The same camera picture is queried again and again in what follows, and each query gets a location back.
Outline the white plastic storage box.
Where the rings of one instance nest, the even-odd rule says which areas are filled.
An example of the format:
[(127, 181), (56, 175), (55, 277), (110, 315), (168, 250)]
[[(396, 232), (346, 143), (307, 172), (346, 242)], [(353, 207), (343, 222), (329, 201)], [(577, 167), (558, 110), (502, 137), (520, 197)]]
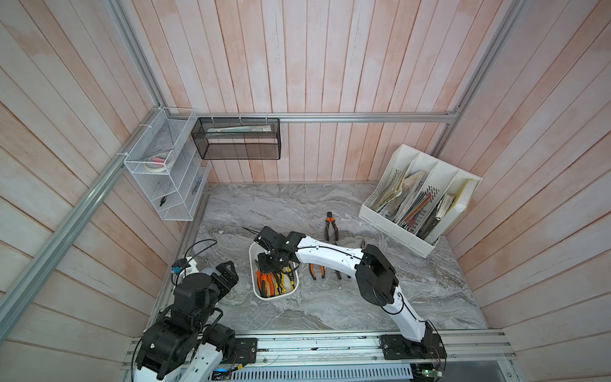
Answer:
[(280, 294), (278, 292), (278, 284), (277, 284), (277, 280), (276, 280), (276, 274), (277, 273), (270, 273), (275, 277), (275, 286), (276, 286), (276, 292), (275, 292), (275, 297), (272, 298), (268, 298), (268, 299), (264, 299), (259, 295), (259, 288), (258, 288), (258, 284), (257, 284), (257, 276), (256, 276), (256, 272), (258, 270), (261, 270), (261, 267), (259, 265), (259, 258), (258, 258), (258, 254), (263, 252), (263, 248), (260, 247), (257, 243), (252, 243), (249, 250), (248, 250), (248, 255), (249, 255), (249, 265), (251, 267), (251, 281), (252, 281), (252, 289), (253, 292), (256, 296), (256, 298), (263, 300), (263, 301), (275, 301), (275, 300), (280, 300), (280, 299), (285, 299), (288, 298), (290, 296), (292, 296), (298, 289), (299, 287), (299, 275), (296, 272), (296, 264), (291, 264), (291, 268), (294, 269), (294, 276), (295, 276), (295, 282), (296, 282), (296, 288), (294, 291), (289, 292), (287, 294)]

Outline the orange grey long-nose pliers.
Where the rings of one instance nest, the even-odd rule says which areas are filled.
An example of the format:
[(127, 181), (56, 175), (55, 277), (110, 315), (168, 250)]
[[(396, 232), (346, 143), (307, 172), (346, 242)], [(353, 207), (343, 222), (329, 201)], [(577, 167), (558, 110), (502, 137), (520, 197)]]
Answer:
[(318, 264), (310, 264), (310, 276), (314, 281), (317, 279), (324, 279), (326, 277), (326, 269)]

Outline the dark orange-tipped pliers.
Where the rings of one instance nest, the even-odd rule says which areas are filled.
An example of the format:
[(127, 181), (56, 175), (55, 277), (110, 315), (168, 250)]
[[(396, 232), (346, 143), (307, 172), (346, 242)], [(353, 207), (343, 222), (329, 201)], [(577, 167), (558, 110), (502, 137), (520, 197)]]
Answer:
[(326, 227), (324, 234), (326, 241), (331, 244), (335, 244), (339, 240), (339, 230), (332, 212), (328, 212), (326, 214)]

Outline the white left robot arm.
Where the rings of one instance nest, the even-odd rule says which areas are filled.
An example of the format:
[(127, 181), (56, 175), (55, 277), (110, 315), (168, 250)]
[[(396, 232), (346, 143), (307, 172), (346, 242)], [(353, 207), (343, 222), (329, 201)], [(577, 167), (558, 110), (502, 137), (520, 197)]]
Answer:
[(228, 261), (185, 275), (173, 303), (145, 330), (130, 362), (131, 381), (226, 381), (256, 362), (258, 339), (238, 338), (220, 324), (218, 307), (239, 277)]

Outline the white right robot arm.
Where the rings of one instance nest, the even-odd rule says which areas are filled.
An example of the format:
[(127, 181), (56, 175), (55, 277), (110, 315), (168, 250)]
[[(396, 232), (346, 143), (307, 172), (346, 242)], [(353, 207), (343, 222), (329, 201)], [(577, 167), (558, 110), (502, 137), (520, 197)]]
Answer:
[(380, 337), (385, 359), (447, 360), (442, 336), (431, 321), (414, 311), (399, 285), (396, 269), (377, 246), (344, 248), (300, 232), (285, 236), (268, 226), (256, 234), (254, 242), (263, 250), (257, 260), (264, 274), (305, 263), (321, 265), (354, 278), (361, 297), (389, 315), (399, 329), (396, 335)]

